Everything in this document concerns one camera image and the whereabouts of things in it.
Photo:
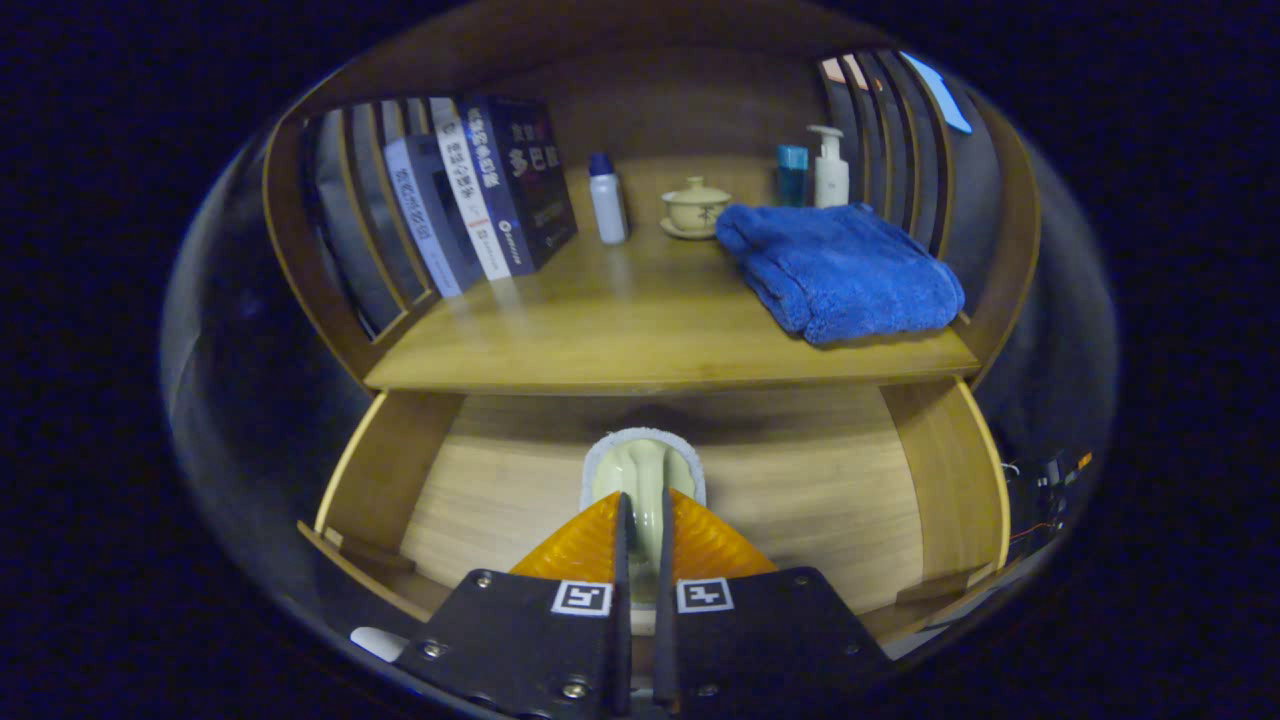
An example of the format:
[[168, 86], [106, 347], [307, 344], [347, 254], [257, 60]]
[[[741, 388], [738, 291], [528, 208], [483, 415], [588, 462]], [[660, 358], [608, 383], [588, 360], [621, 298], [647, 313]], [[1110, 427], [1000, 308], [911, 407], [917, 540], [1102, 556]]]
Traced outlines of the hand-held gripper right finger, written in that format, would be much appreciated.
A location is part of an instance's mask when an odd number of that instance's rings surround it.
[[675, 716], [850, 716], [892, 662], [815, 568], [778, 569], [687, 495], [662, 497], [655, 702]]

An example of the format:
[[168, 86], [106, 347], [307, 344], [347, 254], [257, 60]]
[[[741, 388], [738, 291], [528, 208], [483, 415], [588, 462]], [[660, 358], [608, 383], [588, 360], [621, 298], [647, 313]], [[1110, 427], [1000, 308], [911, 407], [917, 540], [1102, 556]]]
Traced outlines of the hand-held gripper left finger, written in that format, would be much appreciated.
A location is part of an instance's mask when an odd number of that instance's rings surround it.
[[410, 638], [397, 669], [509, 717], [626, 714], [630, 497], [614, 492], [581, 519], [598, 536], [591, 579], [475, 569]]

